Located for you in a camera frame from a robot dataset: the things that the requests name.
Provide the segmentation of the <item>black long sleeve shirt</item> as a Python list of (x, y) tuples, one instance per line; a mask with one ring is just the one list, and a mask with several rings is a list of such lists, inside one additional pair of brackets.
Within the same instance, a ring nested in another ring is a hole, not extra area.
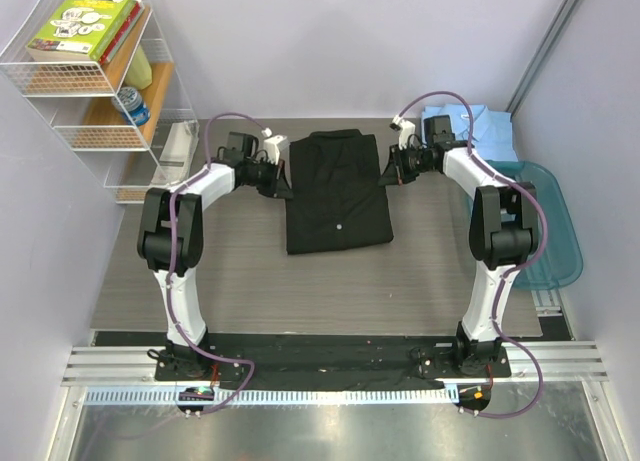
[(313, 132), (290, 145), (289, 168), (289, 255), (344, 251), (393, 240), (388, 197), (378, 184), (374, 135), (358, 129)]

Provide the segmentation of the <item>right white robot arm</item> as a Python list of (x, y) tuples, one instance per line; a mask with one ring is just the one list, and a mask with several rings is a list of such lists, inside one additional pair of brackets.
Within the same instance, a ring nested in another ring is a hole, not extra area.
[(535, 187), (502, 176), (476, 149), (457, 140), (447, 116), (429, 119), (425, 144), (419, 142), (415, 124), (400, 115), (390, 128), (398, 133), (398, 142), (389, 148), (380, 185), (405, 185), (437, 171), (473, 200), (468, 245), (476, 268), (470, 303), (452, 347), (434, 358), (460, 375), (479, 376), (500, 361), (500, 332), (511, 287), (518, 267), (538, 248)]

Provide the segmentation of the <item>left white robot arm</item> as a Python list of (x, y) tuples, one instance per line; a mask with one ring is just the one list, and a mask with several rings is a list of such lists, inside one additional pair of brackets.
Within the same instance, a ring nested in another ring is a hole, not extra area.
[(263, 131), (264, 140), (232, 132), (228, 144), (192, 177), (170, 188), (151, 188), (143, 202), (137, 252), (161, 290), (167, 316), (165, 346), (151, 349), (158, 381), (200, 380), (222, 358), (209, 346), (201, 313), (197, 266), (204, 253), (204, 212), (237, 188), (250, 186), (267, 198), (289, 199), (284, 135)]

